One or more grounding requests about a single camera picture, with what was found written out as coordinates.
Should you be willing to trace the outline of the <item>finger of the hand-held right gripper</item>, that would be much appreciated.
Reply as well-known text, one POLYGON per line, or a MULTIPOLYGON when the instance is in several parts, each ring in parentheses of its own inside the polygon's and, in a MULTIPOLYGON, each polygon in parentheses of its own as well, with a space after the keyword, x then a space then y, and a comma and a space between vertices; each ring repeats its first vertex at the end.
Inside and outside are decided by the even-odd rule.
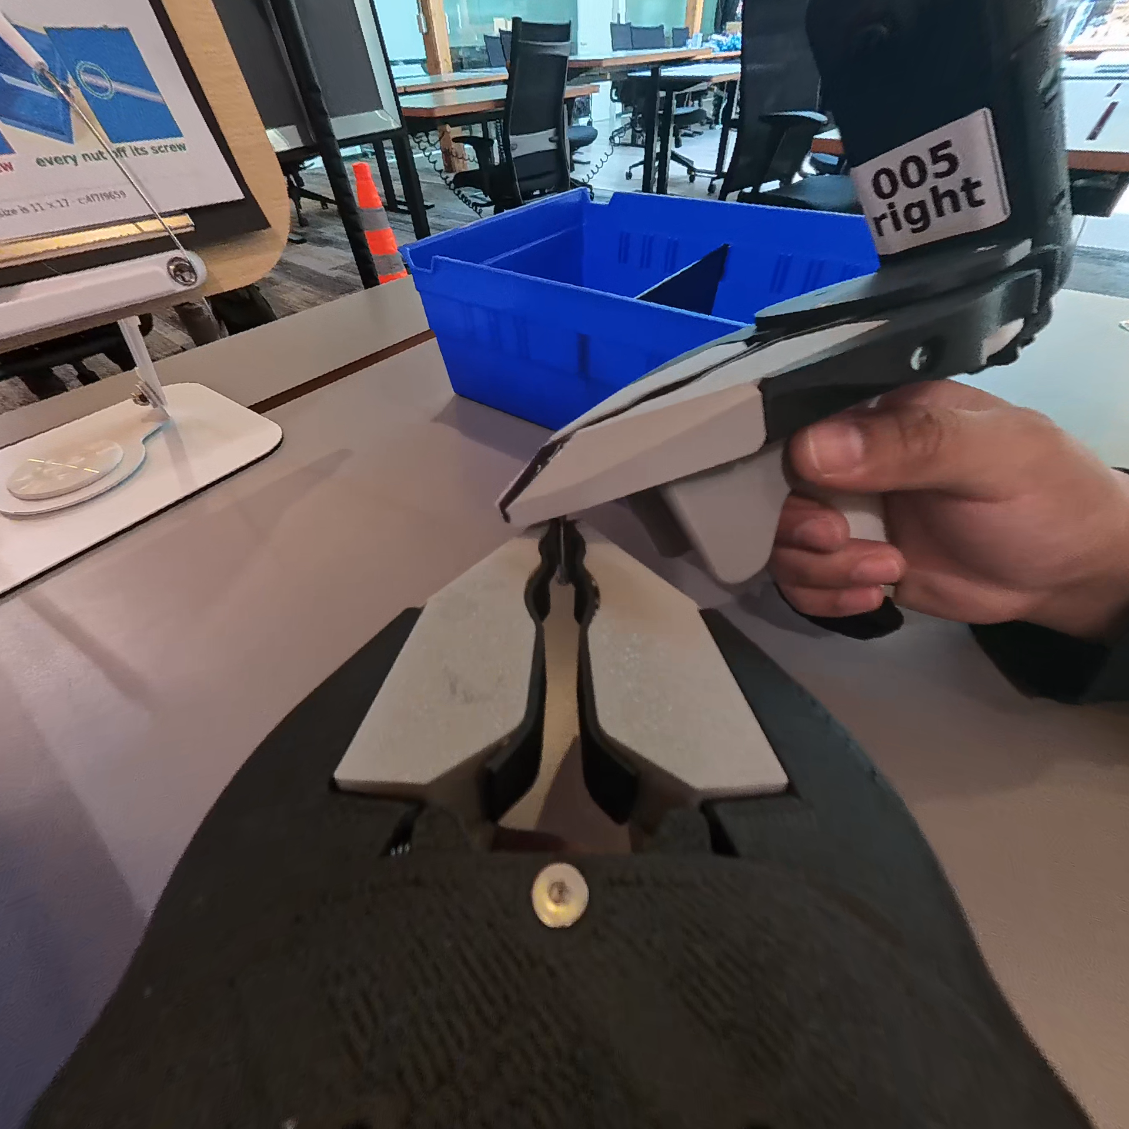
POLYGON ((846 348, 858 336, 883 325, 883 320, 851 323, 836 328, 792 335, 768 344, 754 344, 749 332, 732 333, 648 372, 623 390, 613 393, 608 399, 561 430, 569 429, 577 419, 601 419, 605 415, 627 410, 627 407, 639 402, 655 399, 685 386, 698 387, 703 385, 707 391, 713 391, 728 386, 756 385, 764 402, 768 438, 768 409, 761 390, 765 382, 788 372, 797 372, 814 360, 831 359, 836 350, 846 348))
POLYGON ((499 511, 525 528, 656 493, 714 578, 742 585, 772 554, 791 491, 784 454, 756 385, 685 386, 554 434, 499 511))

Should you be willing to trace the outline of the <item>printed instruction sheet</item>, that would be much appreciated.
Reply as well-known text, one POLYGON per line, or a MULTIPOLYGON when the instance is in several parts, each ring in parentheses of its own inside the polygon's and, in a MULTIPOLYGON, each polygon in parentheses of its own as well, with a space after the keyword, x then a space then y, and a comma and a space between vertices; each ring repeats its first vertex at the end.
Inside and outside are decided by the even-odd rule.
POLYGON ((2 11, 3 242, 244 200, 160 3, 2 11))

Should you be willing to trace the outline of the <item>person's right forearm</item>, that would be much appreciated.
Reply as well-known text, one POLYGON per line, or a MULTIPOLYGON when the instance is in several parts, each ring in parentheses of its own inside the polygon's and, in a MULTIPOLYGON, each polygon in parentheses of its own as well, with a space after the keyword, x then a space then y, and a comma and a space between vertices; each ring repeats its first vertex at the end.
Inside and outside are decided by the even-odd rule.
POLYGON ((960 612, 1035 696, 1127 702, 1127 487, 1090 458, 979 460, 979 520, 960 612))

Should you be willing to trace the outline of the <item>person's right hand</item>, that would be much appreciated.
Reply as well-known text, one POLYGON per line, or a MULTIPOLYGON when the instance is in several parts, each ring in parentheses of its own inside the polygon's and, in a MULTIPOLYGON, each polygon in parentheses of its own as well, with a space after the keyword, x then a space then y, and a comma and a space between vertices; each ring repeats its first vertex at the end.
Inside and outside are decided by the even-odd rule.
POLYGON ((799 432, 768 571, 810 617, 1127 628, 1128 480, 1049 417, 945 380, 799 432))

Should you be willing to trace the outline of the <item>long wooden top table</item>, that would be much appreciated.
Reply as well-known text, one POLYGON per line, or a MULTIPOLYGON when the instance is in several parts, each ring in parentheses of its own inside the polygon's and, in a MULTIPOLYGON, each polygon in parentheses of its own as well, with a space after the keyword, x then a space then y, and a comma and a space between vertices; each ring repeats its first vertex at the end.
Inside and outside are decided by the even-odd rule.
MULTIPOLYGON (((672 66, 734 65, 738 61, 740 51, 710 51, 701 47, 613 51, 569 58, 569 77, 604 82, 633 71, 651 75, 672 66)), ((487 67, 397 79, 396 87, 405 121, 441 122, 500 109, 504 105, 506 83, 506 67, 487 67)))

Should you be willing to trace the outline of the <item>orange traffic cone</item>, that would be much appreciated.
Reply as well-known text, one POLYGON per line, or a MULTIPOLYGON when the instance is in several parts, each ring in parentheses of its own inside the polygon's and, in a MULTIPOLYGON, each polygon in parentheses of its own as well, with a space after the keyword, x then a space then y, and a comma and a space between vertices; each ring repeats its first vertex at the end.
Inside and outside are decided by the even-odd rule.
POLYGON ((401 256, 397 237, 392 229, 385 202, 367 163, 354 163, 351 171, 358 192, 363 233, 371 253, 378 282, 389 284, 408 278, 409 272, 401 256))

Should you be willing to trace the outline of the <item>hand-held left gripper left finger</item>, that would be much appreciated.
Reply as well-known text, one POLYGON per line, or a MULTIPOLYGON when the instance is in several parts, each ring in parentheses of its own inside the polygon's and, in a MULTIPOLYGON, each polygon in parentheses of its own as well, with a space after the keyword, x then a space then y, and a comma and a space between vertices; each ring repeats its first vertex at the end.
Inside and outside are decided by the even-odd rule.
POLYGON ((503 543, 418 610, 334 770, 340 792, 495 825, 530 794, 542 769, 554 522, 503 543))

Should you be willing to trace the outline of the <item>wooden backing board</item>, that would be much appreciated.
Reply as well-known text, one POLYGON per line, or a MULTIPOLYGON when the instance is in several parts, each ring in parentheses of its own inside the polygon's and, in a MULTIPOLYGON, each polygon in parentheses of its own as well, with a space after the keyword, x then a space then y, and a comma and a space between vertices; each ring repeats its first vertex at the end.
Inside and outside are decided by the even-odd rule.
POLYGON ((197 214, 190 243, 203 261, 187 301, 261 281, 289 234, 289 203, 276 153, 214 3, 150 3, 183 81, 224 149, 245 199, 197 214))

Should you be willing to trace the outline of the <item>blue divided plastic bin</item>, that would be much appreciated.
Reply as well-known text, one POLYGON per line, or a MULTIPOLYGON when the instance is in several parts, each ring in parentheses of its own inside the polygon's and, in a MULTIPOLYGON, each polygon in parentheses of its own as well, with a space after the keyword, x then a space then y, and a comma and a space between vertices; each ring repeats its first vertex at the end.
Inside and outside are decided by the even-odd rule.
POLYGON ((552 430, 767 307, 879 268, 861 217, 584 190, 404 256, 453 391, 552 430))

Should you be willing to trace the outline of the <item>black office chair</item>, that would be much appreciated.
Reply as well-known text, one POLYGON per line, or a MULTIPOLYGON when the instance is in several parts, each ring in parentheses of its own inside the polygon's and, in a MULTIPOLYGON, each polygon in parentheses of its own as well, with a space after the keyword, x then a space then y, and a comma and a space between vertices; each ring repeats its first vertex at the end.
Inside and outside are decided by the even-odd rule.
POLYGON ((859 215, 849 175, 803 174, 815 139, 831 126, 822 109, 822 77, 806 1, 742 6, 738 135, 720 198, 740 203, 859 215))
POLYGON ((452 137, 472 148, 476 160, 475 168, 452 178, 453 190, 479 192, 499 215, 574 187, 566 108, 570 53, 570 23, 513 20, 499 137, 452 137))

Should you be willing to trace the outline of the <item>black stanchion pole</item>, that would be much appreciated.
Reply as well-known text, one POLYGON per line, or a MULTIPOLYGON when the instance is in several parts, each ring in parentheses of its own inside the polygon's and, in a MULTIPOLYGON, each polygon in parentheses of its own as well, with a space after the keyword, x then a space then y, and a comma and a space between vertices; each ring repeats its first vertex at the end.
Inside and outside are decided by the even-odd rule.
POLYGON ((361 207, 351 186, 345 159, 338 144, 330 109, 326 104, 320 78, 316 71, 299 7, 295 1, 268 1, 277 35, 292 79, 310 121, 310 131, 316 143, 326 174, 330 179, 334 202, 342 221, 358 274, 365 289, 379 286, 377 264, 367 243, 361 207))

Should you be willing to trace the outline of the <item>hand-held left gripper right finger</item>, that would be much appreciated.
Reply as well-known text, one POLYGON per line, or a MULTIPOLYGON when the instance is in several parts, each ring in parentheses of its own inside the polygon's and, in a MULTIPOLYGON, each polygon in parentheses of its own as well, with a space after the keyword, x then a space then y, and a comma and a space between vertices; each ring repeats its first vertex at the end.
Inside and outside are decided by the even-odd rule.
POLYGON ((617 824, 780 796, 788 778, 695 601, 566 520, 584 781, 617 824))

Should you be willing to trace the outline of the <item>brown-edged grey desk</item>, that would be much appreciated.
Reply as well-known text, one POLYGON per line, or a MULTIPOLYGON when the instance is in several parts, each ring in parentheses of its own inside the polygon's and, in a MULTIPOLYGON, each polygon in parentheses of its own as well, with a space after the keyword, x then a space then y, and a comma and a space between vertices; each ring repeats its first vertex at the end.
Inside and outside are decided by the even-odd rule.
POLYGON ((299 402, 374 368, 369 382, 396 386, 382 403, 418 401, 448 414, 451 389, 412 278, 362 290, 158 362, 167 393, 206 386, 259 413, 299 402))

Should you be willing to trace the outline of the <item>white document stand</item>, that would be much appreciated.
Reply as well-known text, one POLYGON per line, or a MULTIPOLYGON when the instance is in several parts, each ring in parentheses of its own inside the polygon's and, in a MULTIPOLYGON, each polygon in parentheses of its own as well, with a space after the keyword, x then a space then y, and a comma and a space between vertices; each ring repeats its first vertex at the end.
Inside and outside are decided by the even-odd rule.
POLYGON ((3 444, 3 596, 272 454, 279 425, 202 385, 167 393, 140 325, 202 282, 197 207, 3 242, 3 359, 109 329, 123 399, 3 444))

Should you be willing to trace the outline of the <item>silver-framed dark panel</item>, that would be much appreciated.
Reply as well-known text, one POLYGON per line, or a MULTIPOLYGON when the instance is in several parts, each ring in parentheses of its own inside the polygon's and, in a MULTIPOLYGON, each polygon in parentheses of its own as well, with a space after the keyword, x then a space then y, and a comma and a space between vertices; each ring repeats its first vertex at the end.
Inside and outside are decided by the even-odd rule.
MULTIPOLYGON (((269 3, 215 1, 214 7, 276 155, 315 152, 269 3)), ((401 105, 374 3, 297 1, 295 7, 338 143, 353 147, 397 132, 401 105)))

